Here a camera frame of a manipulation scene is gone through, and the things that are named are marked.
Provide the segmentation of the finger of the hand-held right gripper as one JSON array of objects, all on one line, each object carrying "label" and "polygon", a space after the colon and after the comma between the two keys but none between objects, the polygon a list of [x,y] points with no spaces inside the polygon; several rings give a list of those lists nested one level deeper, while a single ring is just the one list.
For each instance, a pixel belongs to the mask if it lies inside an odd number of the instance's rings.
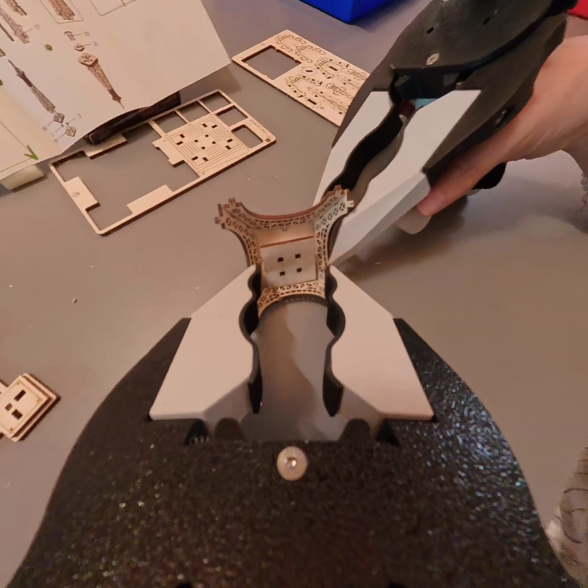
[{"label": "finger of the hand-held right gripper", "polygon": [[386,169],[400,152],[404,133],[405,101],[371,92],[334,143],[314,204],[336,186],[349,190],[357,205],[387,201],[393,188],[387,186]]},{"label": "finger of the hand-held right gripper", "polygon": [[405,123],[399,149],[372,178],[359,199],[350,191],[355,209],[342,220],[329,263],[344,261],[394,224],[428,194],[424,168],[451,130],[480,94],[455,90],[434,100],[417,100],[420,108]]}]

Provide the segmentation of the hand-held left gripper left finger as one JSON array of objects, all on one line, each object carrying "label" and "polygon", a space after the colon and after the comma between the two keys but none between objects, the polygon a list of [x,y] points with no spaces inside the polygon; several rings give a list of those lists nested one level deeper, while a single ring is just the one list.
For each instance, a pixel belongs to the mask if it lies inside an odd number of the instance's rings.
[{"label": "hand-held left gripper left finger", "polygon": [[242,420],[252,411],[247,382],[254,346],[242,313],[254,300],[250,285],[258,269],[246,268],[190,315],[149,410],[152,420]]}]

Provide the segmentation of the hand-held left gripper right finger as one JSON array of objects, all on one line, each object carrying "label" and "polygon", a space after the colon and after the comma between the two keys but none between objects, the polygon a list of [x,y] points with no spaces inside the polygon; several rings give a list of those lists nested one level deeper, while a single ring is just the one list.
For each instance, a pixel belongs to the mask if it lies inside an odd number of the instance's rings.
[{"label": "hand-held left gripper right finger", "polygon": [[326,273],[328,344],[323,401],[329,416],[381,423],[434,416],[393,316],[338,269]]}]

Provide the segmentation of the wooden lattice tower base model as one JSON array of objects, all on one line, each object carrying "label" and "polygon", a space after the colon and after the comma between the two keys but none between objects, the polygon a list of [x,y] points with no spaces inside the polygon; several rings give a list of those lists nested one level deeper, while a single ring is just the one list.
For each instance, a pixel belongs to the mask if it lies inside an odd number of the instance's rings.
[{"label": "wooden lattice tower base model", "polygon": [[340,186],[315,206],[283,216],[254,213],[234,198],[218,205],[215,223],[238,237],[249,266],[261,268],[258,315],[285,298],[325,297],[329,235],[353,207]]}]

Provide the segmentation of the grey desk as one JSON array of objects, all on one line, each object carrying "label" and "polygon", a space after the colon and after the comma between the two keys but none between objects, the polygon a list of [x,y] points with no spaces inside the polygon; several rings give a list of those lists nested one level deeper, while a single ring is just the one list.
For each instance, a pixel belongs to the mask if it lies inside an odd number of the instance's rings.
[{"label": "grey desk", "polygon": [[[1,196],[1,378],[29,371],[61,401],[23,442],[1,441],[1,586],[24,557],[58,474],[99,402],[182,317],[243,267],[212,222],[224,188],[307,206],[335,128],[236,65],[222,88],[275,146],[107,237],[48,173]],[[465,378],[506,435],[547,524],[587,444],[587,210],[566,154],[510,164],[415,236],[382,235],[342,271],[406,319]]]}]

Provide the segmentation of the person's right hand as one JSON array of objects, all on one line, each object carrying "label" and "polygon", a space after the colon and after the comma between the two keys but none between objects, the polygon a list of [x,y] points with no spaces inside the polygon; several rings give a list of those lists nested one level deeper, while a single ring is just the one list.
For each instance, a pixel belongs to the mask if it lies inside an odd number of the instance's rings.
[{"label": "person's right hand", "polygon": [[535,80],[520,113],[454,160],[416,206],[432,216],[471,191],[498,164],[568,153],[587,175],[587,36],[562,41]]}]

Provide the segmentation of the wooden sheet with small parts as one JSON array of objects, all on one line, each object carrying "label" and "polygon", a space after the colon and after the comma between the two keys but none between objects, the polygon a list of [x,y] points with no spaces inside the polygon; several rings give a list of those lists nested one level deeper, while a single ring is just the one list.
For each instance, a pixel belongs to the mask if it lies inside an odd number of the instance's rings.
[{"label": "wooden sheet with small parts", "polygon": [[[251,61],[269,49],[292,59],[295,66],[275,78],[263,74]],[[337,127],[369,76],[290,30],[234,55],[232,61]]]}]

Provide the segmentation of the blue box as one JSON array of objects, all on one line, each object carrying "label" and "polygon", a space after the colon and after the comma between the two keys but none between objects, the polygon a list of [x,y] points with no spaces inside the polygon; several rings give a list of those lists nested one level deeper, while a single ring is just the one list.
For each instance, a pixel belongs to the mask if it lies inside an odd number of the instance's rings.
[{"label": "blue box", "polygon": [[301,1],[341,22],[352,24],[377,11],[413,1]]}]

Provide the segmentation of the dark box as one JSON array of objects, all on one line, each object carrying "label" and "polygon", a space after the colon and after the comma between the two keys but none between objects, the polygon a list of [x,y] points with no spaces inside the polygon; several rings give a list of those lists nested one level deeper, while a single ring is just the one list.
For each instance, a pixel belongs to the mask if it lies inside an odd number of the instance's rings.
[{"label": "dark box", "polygon": [[178,91],[151,106],[142,107],[116,116],[86,134],[84,141],[89,145],[99,145],[99,143],[121,134],[124,130],[153,119],[159,114],[180,106],[180,104],[180,92]]}]

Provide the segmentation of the white instruction booklet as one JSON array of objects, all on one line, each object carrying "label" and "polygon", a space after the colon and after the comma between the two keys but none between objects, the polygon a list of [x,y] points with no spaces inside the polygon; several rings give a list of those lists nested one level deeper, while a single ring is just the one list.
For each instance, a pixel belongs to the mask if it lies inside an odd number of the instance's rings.
[{"label": "white instruction booklet", "polygon": [[1,1],[1,179],[229,62],[201,1]]}]

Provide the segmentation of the printed shirt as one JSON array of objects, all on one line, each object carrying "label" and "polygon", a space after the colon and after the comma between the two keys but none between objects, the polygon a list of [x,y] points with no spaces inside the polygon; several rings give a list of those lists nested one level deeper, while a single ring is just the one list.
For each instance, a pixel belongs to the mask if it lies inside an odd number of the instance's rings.
[{"label": "printed shirt", "polygon": [[570,576],[587,587],[587,447],[578,455],[546,533]]}]

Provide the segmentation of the white foam block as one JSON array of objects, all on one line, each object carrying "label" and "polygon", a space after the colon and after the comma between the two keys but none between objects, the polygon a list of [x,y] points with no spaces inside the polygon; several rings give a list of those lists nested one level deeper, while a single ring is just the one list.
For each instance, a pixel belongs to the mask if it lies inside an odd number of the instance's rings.
[{"label": "white foam block", "polygon": [[44,171],[38,165],[28,165],[1,180],[1,186],[14,191],[27,184],[34,183],[45,177]]}]

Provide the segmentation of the large wooden puzzle sheet frame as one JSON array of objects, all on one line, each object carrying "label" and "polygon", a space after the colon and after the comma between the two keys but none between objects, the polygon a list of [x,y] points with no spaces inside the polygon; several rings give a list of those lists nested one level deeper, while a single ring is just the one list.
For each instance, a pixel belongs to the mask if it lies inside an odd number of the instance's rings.
[{"label": "large wooden puzzle sheet frame", "polygon": [[96,159],[112,152],[128,143],[124,133],[99,145],[76,149],[55,158],[48,165],[99,236],[121,229],[276,142],[276,137],[267,128],[220,89],[158,114],[146,124],[158,136],[152,142],[153,147],[167,158],[168,163],[173,167],[185,165],[196,177],[175,190],[162,185],[127,203],[128,214],[106,228],[100,229],[90,215],[91,210],[100,206],[99,200],[80,177],[65,180],[57,165],[82,153],[88,159]]}]

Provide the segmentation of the wooden square corner frame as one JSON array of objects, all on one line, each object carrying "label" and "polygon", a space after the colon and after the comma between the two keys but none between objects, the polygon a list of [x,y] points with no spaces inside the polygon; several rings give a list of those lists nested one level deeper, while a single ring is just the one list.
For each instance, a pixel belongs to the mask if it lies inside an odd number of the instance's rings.
[{"label": "wooden square corner frame", "polygon": [[60,401],[60,397],[31,374],[10,385],[1,382],[1,436],[24,440]]}]

